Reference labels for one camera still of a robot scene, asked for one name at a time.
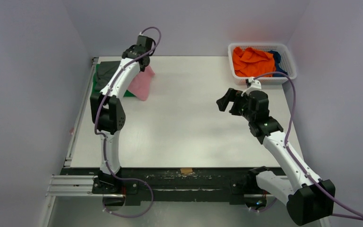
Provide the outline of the pink t shirt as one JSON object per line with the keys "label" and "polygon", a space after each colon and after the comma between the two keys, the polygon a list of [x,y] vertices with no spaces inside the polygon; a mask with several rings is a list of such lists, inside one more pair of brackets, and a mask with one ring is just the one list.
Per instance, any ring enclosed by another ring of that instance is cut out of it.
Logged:
{"label": "pink t shirt", "polygon": [[127,91],[133,94],[137,99],[147,101],[150,92],[150,85],[154,76],[155,73],[151,66],[147,66],[144,72],[138,73],[132,80],[127,88]]}

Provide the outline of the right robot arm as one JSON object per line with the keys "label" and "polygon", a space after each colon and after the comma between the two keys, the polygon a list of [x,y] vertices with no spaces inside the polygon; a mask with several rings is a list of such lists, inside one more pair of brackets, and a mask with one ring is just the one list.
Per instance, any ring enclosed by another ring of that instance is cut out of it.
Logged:
{"label": "right robot arm", "polygon": [[247,94],[229,88],[216,104],[224,112],[229,103],[233,104],[229,113],[248,121],[251,134],[272,154],[287,177],[283,179],[264,166],[258,167],[249,172],[247,188],[251,192],[262,189],[272,194],[286,206],[290,218],[299,226],[332,215],[334,184],[322,180],[286,141],[284,129],[270,115],[268,95],[259,90]]}

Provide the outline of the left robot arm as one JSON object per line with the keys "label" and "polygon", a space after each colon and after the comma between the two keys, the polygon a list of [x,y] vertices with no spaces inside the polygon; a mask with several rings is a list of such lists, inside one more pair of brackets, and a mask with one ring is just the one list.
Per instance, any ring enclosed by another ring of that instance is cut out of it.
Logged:
{"label": "left robot arm", "polygon": [[123,52],[107,84],[90,96],[94,132],[100,137],[102,145],[102,162],[95,185],[109,193],[117,193],[122,187],[121,177],[117,175],[121,169],[119,137],[126,121],[121,99],[132,80],[150,64],[150,56],[159,43],[140,34],[136,44]]}

